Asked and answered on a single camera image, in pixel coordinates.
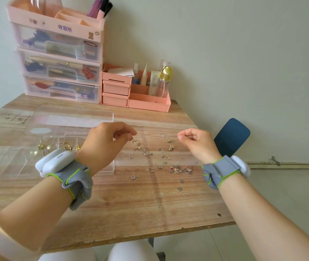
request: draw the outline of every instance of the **white wall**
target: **white wall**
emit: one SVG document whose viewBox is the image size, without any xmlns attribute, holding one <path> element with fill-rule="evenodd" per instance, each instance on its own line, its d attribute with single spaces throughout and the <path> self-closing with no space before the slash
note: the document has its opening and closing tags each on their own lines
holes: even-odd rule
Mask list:
<svg viewBox="0 0 309 261">
<path fill-rule="evenodd" d="M 94 0 L 63 0 L 88 11 Z M 21 93 L 14 40 L 0 0 L 0 106 Z M 309 162 L 309 0 L 112 0 L 105 59 L 157 69 L 173 63 L 170 93 L 201 128 L 229 118 L 251 130 L 247 161 Z"/>
</svg>

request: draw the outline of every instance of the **right hand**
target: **right hand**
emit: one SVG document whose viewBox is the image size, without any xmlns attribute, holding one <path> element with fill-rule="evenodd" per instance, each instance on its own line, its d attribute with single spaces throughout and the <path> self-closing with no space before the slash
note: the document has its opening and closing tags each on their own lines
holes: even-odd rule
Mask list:
<svg viewBox="0 0 309 261">
<path fill-rule="evenodd" d="M 190 128 L 179 132 L 177 138 L 203 164 L 215 163 L 222 158 L 208 131 Z"/>
</svg>

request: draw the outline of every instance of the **transparent lid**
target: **transparent lid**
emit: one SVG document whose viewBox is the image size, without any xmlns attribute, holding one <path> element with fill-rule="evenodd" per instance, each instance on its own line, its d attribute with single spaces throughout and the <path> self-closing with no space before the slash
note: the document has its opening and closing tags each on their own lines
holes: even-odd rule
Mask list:
<svg viewBox="0 0 309 261">
<path fill-rule="evenodd" d="M 25 134 L 36 136 L 87 136 L 90 128 L 113 122 L 113 112 L 81 108 L 39 106 L 27 125 Z"/>
</svg>

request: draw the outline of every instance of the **forearm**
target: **forearm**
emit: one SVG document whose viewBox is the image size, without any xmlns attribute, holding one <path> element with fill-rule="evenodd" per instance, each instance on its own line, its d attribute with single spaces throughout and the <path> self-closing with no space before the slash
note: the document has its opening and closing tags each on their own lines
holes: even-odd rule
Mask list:
<svg viewBox="0 0 309 261">
<path fill-rule="evenodd" d="M 241 174 L 228 177 L 220 193 L 257 260 L 309 260 L 309 236 Z"/>
<path fill-rule="evenodd" d="M 47 177 L 0 211 L 0 227 L 22 246 L 37 250 L 73 198 L 55 177 Z"/>
</svg>

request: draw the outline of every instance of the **red sticker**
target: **red sticker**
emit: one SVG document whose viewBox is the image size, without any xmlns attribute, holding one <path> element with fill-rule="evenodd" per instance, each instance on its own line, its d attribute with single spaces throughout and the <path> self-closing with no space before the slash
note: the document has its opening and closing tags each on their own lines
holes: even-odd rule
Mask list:
<svg viewBox="0 0 309 261">
<path fill-rule="evenodd" d="M 41 83 L 41 82 L 35 82 L 35 85 L 41 89 L 47 89 L 48 86 L 44 83 Z"/>
<path fill-rule="evenodd" d="M 90 71 L 90 68 L 86 67 L 84 69 L 82 69 L 85 77 L 87 78 L 87 80 L 90 80 L 91 78 L 94 78 L 93 73 Z"/>
</svg>

